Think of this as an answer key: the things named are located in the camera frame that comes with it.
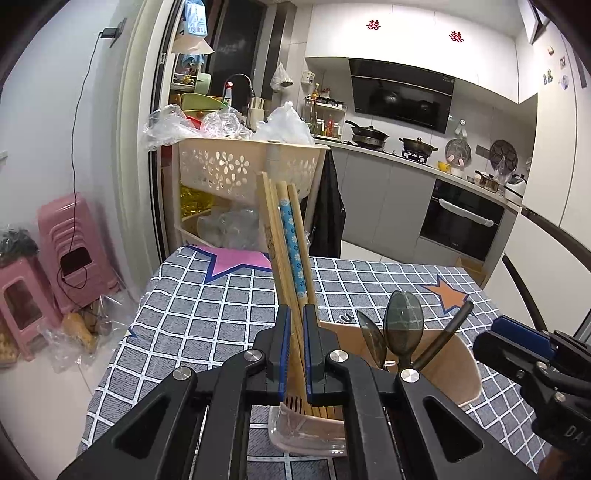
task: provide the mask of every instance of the yellow bowl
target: yellow bowl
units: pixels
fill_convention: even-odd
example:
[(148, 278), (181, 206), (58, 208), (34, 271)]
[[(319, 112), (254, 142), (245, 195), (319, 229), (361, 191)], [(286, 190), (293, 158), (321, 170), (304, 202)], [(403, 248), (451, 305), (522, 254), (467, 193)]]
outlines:
[(441, 171), (444, 171), (445, 173), (449, 173), (449, 171), (452, 169), (452, 166), (449, 163), (439, 160), (437, 162), (437, 168), (439, 168)]

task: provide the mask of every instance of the translucent gray spoon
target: translucent gray spoon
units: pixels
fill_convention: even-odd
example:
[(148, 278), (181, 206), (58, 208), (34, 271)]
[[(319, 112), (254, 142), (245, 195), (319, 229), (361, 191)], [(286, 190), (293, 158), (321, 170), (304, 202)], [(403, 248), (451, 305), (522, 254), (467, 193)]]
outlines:
[(407, 291), (392, 293), (384, 314), (384, 336), (398, 356), (398, 371), (411, 366), (411, 356), (423, 337), (423, 308)]
[(365, 343), (367, 343), (369, 353), (371, 353), (375, 364), (378, 368), (383, 369), (386, 361), (386, 340), (382, 332), (379, 331), (377, 325), (363, 312), (357, 310), (357, 318), (359, 320), (359, 326), (361, 327), (361, 333)]

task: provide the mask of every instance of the stacked pink stools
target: stacked pink stools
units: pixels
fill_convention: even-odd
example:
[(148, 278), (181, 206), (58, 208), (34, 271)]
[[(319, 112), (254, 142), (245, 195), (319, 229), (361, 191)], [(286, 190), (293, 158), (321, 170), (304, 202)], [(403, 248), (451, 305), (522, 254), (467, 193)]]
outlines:
[(27, 343), (39, 335), (37, 326), (60, 326), (61, 314), (36, 257), (21, 257), (0, 268), (0, 313), (28, 361), (33, 354)]
[(37, 212), (41, 262), (63, 314), (119, 290), (88, 204), (79, 193), (75, 215), (74, 194), (48, 203)]

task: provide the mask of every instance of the rice cooker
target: rice cooker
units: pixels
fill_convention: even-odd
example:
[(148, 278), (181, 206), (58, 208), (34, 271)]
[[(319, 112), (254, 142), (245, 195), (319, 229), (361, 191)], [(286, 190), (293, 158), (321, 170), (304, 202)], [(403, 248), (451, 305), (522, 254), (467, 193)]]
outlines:
[(523, 175), (512, 174), (505, 185), (505, 198), (510, 202), (521, 205), (521, 200), (523, 200), (525, 193), (525, 185), (526, 182)]

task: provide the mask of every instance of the black cable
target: black cable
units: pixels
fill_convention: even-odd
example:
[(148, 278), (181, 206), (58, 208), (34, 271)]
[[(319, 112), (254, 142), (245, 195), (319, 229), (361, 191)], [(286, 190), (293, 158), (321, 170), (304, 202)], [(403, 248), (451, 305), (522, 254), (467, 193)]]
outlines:
[[(80, 96), (78, 97), (78, 101), (76, 102), (76, 110), (74, 111), (74, 121), (72, 122), (72, 134), (70, 136), (70, 164), (72, 165), (72, 190), (74, 193), (74, 208), (72, 211), (72, 222), (73, 222), (73, 229), (72, 229), (72, 238), (70, 240), (70, 247), (68, 248), (68, 254), (71, 253), (72, 251), (72, 246), (74, 245), (74, 237), (76, 236), (76, 205), (78, 203), (78, 196), (76, 194), (76, 167), (74, 165), (74, 131), (76, 129), (76, 119), (78, 117), (78, 108), (80, 107), (80, 101), (82, 100), (82, 95), (84, 94), (84, 86), (86, 84), (86, 81), (88, 79), (88, 76), (90, 75), (90, 70), (92, 68), (92, 60), (95, 57), (95, 53), (96, 53), (96, 47), (99, 44), (99, 40), (100, 40), (100, 36), (101, 33), (99, 33), (96, 37), (96, 41), (95, 41), (95, 46), (92, 49), (92, 55), (90, 55), (90, 62), (88, 64), (88, 69), (86, 70), (86, 75), (84, 77), (84, 80), (82, 81), (82, 87), (80, 88)], [(82, 308), (80, 305), (78, 305), (74, 300), (72, 300), (70, 298), (70, 296), (66, 293), (66, 291), (64, 290), (64, 288), (61, 286), (60, 282), (59, 282), (59, 277), (60, 274), (61, 275), (61, 280), (63, 283), (65, 283), (66, 285), (68, 285), (71, 288), (76, 288), (78, 290), (83, 289), (84, 287), (86, 287), (86, 283), (88, 282), (88, 270), (86, 269), (86, 266), (82, 267), (84, 268), (84, 272), (86, 274), (84, 282), (82, 283), (81, 286), (76, 286), (76, 285), (70, 285), (67, 281), (65, 276), (62, 274), (63, 270), (61, 268), (60, 265), (60, 269), (57, 272), (57, 284), (60, 286), (60, 289), (62, 290), (62, 292), (64, 293), (64, 295), (77, 307)]]

